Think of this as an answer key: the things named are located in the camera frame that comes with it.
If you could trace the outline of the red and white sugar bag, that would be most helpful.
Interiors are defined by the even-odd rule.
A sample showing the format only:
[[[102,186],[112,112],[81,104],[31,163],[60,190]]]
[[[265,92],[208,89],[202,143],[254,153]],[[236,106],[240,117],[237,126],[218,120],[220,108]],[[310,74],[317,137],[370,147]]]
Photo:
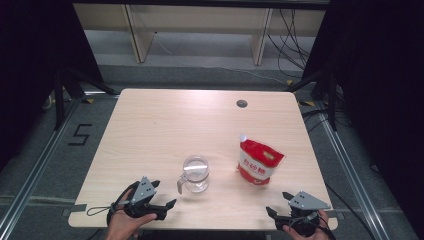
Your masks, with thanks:
[[[249,183],[257,186],[267,185],[285,155],[272,147],[240,136],[240,159],[238,170]]]

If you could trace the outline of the person's left hand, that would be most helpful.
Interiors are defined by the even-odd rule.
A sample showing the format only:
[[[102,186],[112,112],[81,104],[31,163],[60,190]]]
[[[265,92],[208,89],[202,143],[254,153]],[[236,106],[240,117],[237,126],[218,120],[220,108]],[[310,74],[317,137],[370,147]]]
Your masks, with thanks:
[[[140,227],[156,218],[155,213],[132,218],[125,213],[122,205],[118,205],[111,216],[105,240],[130,240],[131,237],[137,239]]]

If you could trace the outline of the black curtain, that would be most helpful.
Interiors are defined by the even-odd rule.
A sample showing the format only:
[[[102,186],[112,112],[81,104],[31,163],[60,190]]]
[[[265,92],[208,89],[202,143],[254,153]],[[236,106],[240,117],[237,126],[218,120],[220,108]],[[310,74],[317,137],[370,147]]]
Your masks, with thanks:
[[[103,81],[73,0],[0,0],[0,171],[63,70],[75,81]]]
[[[329,62],[363,144],[424,240],[424,0],[329,0],[304,73]]]

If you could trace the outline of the silver metal floor rail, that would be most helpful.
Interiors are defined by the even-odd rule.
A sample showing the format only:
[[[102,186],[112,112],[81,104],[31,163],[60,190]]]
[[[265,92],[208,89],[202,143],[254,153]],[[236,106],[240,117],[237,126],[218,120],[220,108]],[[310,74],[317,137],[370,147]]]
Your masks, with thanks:
[[[0,215],[0,240],[7,240],[13,232],[13,229],[19,221],[26,204],[39,184],[41,177],[59,146],[72,115],[79,105],[79,100],[70,101],[65,111],[64,119],[49,135],[48,141],[43,146],[42,151],[37,156],[34,164],[30,168],[30,171],[26,175],[25,180],[20,185],[19,191],[10,197],[6,195],[0,196],[0,205],[2,204],[2,201],[8,201],[6,210]]]
[[[369,194],[366,192],[366,189],[356,169],[354,168],[338,133],[330,125],[329,115],[320,113],[319,116],[320,119],[323,121],[325,132],[337,155],[337,158],[342,166],[342,169],[362,210],[362,213],[364,214],[365,220],[369,226],[372,236],[376,240],[391,240],[389,233],[382,222],[382,218],[378,213],[374,203],[372,202]]]

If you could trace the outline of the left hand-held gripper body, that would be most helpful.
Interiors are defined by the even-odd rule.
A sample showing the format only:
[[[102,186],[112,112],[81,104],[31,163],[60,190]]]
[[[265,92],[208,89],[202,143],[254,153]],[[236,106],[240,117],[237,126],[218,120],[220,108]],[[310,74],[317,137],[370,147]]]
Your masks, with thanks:
[[[135,183],[135,187],[130,191],[127,203],[124,205],[125,213],[132,218],[155,213],[157,220],[164,220],[167,216],[166,206],[152,205],[150,200],[156,194],[156,188],[151,185],[147,177],[143,177]]]

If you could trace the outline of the clear glass jar with lid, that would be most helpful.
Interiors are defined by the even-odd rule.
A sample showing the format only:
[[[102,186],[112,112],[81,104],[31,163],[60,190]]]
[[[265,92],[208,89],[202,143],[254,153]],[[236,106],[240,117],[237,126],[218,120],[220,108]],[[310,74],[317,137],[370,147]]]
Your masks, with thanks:
[[[183,172],[177,181],[178,193],[183,193],[183,186],[192,193],[204,192],[209,186],[209,163],[201,155],[191,155],[183,163]]]

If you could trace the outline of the person's right hand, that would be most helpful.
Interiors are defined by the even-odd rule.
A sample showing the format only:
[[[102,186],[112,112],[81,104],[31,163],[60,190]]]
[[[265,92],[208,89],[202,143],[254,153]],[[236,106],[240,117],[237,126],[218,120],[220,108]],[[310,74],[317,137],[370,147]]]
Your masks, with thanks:
[[[319,210],[318,214],[320,216],[319,228],[316,228],[314,234],[309,237],[300,235],[295,229],[288,225],[283,225],[283,231],[287,233],[292,240],[330,240],[330,237],[323,231],[323,229],[327,227],[329,217],[324,210]]]

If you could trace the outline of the light wooden shelf unit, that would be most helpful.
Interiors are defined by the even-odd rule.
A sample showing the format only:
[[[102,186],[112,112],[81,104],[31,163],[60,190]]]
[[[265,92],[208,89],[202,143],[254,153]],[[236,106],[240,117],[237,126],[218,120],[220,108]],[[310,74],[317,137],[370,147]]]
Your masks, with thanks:
[[[253,63],[262,62],[268,35],[314,37],[323,10],[75,3],[85,30],[126,31],[138,63],[157,32],[241,34],[250,37]]]

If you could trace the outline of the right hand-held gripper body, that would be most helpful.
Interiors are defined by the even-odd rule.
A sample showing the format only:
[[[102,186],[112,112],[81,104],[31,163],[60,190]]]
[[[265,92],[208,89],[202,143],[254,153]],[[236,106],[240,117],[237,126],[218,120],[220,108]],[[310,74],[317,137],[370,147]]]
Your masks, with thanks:
[[[288,205],[291,209],[290,215],[277,214],[275,226],[278,230],[282,230],[283,225],[288,225],[304,237],[313,235],[318,228],[320,222],[318,211],[330,209],[329,204],[304,191],[294,195],[294,198],[288,201]]]

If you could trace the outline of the black metal stand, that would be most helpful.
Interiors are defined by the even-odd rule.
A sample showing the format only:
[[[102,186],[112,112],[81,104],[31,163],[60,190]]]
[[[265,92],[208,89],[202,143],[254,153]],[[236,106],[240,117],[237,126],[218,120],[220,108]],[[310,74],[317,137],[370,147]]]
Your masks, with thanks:
[[[63,90],[66,90],[71,99],[81,99],[85,93],[80,85],[80,82],[86,82],[91,86],[105,92],[109,95],[119,95],[119,92],[108,87],[102,81],[96,80],[83,72],[73,68],[59,69],[54,77],[54,95],[55,95],[55,110],[56,110],[56,125],[55,130],[58,130],[65,121],[65,105]]]
[[[303,77],[302,80],[286,89],[286,92],[292,92],[303,88],[304,86],[314,82],[315,86],[311,92],[311,97],[314,100],[321,101],[324,97],[327,97],[328,108],[327,115],[329,124],[333,131],[337,130],[336,127],[336,80],[333,73],[330,70],[319,70],[307,77]]]

